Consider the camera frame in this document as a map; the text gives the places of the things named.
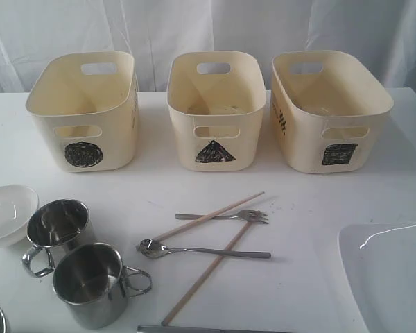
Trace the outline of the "wooden chopstick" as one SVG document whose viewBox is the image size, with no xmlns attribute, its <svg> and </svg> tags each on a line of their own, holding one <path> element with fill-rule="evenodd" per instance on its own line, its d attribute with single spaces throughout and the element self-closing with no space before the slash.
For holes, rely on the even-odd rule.
<svg viewBox="0 0 416 333">
<path fill-rule="evenodd" d="M 188 229 L 191 229 L 191 228 L 193 228 L 193 227 L 195 227 L 197 225 L 200 225 L 200 224 L 204 223 L 205 221 L 208 221 L 210 219 L 213 219 L 216 215 L 220 215 L 222 213 L 228 212 L 228 211 L 232 210 L 233 208 L 238 207 L 239 205 L 242 205 L 242 204 L 244 204 L 244 203 L 246 203 L 248 201 L 251 201 L 251 200 L 253 200 L 253 199 L 255 199 L 255 198 L 257 198 L 257 197 L 259 197 L 259 196 L 261 196 L 263 194 L 265 194 L 265 192 L 264 191 L 261 191 L 261 192 L 259 192 L 257 194 L 248 196 L 247 198 L 244 198 L 243 200 L 240 200 L 240 201 L 237 201 L 235 203 L 232 203 L 231 205 L 228 205 L 228 206 L 223 207 L 223 208 L 221 208 L 219 210 L 216 210 L 215 212 L 211 212 L 211 213 L 209 213 L 207 215 L 201 216 L 200 218 L 198 218 L 198 219 L 196 219 L 196 220 L 194 220 L 192 222 L 189 222 L 187 224 L 181 225 L 180 227 L 174 228 L 174 229 L 172 229 L 172 230 L 170 230 L 168 232 L 165 232 L 164 234 L 161 234 L 159 236 L 153 237 L 153 240 L 163 241 L 165 239 L 168 239 L 168 238 L 170 238 L 170 237 L 172 237 L 172 236 L 174 236 L 176 234 L 179 234 L 179 233 L 184 232 L 184 231 L 187 231 Z"/>
<path fill-rule="evenodd" d="M 235 247 L 236 243 L 241 239 L 241 237 L 251 228 L 252 223 L 247 222 L 240 231 L 234 236 L 234 238 L 227 244 L 224 250 L 232 250 Z M 203 274 L 194 282 L 191 288 L 182 296 L 179 302 L 170 310 L 166 317 L 161 321 L 161 326 L 168 326 L 171 321 L 179 314 L 179 312 L 184 308 L 184 306 L 190 301 L 193 295 L 198 291 L 198 289 L 205 283 L 207 278 L 214 272 L 217 266 L 223 260 L 223 256 L 219 255 L 217 258 L 207 267 Z"/>
</svg>

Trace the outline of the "steel spoon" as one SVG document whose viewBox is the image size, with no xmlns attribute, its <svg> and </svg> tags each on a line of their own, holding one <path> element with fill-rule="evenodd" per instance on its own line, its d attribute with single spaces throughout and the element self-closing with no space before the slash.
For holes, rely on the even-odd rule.
<svg viewBox="0 0 416 333">
<path fill-rule="evenodd" d="M 153 239 L 143 239 L 136 249 L 144 256 L 150 259 L 158 259 L 174 253 L 206 253 L 210 255 L 221 255 L 227 257 L 240 257 L 251 259 L 270 259 L 272 255 L 269 252 L 244 252 L 233 250 L 219 250 L 209 248 L 169 248 L 159 241 Z"/>
</svg>

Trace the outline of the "steel mug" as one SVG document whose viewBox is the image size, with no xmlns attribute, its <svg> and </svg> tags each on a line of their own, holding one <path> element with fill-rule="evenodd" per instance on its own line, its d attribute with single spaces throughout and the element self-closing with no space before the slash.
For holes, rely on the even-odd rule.
<svg viewBox="0 0 416 333">
<path fill-rule="evenodd" d="M 149 273 L 126 266 L 118 250 L 101 242 L 74 249 L 53 274 L 56 296 L 88 330 L 112 324 L 131 298 L 148 293 L 152 287 Z"/>
<path fill-rule="evenodd" d="M 28 220 L 26 236 L 32 247 L 21 264 L 32 278 L 51 274 L 74 249 L 97 241 L 88 207 L 75 199 L 59 199 L 39 208 Z M 47 267 L 34 271 L 31 264 L 41 252 L 47 256 Z"/>
</svg>

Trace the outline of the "steel mug front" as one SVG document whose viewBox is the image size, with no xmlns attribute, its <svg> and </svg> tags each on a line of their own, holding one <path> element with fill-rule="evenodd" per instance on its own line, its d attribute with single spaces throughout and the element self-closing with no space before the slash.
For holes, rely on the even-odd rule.
<svg viewBox="0 0 416 333">
<path fill-rule="evenodd" d="M 152 287 L 149 273 L 126 266 L 118 250 L 101 242 L 74 249 L 53 274 L 56 296 L 88 330 L 112 324 L 131 298 L 148 293 Z"/>
</svg>

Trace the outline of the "white ceramic bowl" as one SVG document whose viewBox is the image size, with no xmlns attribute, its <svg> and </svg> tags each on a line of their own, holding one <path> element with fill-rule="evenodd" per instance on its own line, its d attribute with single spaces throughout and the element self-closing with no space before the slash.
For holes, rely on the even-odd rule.
<svg viewBox="0 0 416 333">
<path fill-rule="evenodd" d="M 25 185 L 0 186 L 0 248 L 26 237 L 28 220 L 38 209 L 39 197 Z"/>
</svg>

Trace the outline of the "steel fork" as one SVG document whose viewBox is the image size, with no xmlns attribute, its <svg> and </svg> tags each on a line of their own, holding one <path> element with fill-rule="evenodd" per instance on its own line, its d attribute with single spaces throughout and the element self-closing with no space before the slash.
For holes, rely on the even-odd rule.
<svg viewBox="0 0 416 333">
<path fill-rule="evenodd" d="M 199 219 L 202 215 L 198 214 L 182 214 L 176 213 L 175 219 L 193 221 Z M 268 224 L 268 215 L 258 210 L 241 210 L 236 214 L 230 215 L 216 215 L 212 217 L 213 220 L 240 220 L 250 221 L 252 223 Z"/>
</svg>

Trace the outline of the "cream bin with triangle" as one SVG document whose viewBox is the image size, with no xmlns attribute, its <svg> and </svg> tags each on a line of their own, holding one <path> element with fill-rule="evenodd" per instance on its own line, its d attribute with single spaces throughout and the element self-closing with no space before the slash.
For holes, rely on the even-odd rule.
<svg viewBox="0 0 416 333">
<path fill-rule="evenodd" d="M 176 57 L 167 103 L 177 155 L 191 171 L 239 171 L 257 150 L 266 89 L 257 60 L 240 51 Z"/>
</svg>

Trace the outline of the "cream bin with square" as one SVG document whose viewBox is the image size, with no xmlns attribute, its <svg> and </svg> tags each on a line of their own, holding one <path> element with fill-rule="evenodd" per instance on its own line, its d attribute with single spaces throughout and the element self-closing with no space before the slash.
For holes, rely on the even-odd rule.
<svg viewBox="0 0 416 333">
<path fill-rule="evenodd" d="M 298 51 L 272 60 L 270 120 L 288 166 L 350 172 L 367 161 L 394 105 L 354 56 Z"/>
</svg>

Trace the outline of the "cream bin with circle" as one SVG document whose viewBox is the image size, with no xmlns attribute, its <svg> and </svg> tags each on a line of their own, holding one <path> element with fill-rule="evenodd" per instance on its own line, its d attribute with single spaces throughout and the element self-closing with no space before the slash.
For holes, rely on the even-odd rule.
<svg viewBox="0 0 416 333">
<path fill-rule="evenodd" d="M 109 171 L 135 156 L 137 91 L 131 54 L 72 53 L 50 61 L 25 107 L 60 169 Z"/>
</svg>

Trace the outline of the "white square plate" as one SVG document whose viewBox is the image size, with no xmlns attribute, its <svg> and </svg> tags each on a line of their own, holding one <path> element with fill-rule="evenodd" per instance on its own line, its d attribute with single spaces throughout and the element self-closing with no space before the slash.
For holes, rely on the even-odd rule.
<svg viewBox="0 0 416 333">
<path fill-rule="evenodd" d="M 348 225 L 340 258 L 369 332 L 416 332 L 416 223 Z"/>
</svg>

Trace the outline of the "white backdrop curtain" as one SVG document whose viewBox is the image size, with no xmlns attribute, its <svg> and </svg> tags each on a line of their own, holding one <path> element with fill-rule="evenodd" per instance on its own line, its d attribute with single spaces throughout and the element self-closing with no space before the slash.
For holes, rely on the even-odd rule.
<svg viewBox="0 0 416 333">
<path fill-rule="evenodd" d="M 242 51 L 270 79 L 291 51 L 337 50 L 416 92 L 416 1 L 0 1 L 0 93 L 27 92 L 69 53 L 125 51 L 142 91 L 194 51 Z"/>
</svg>

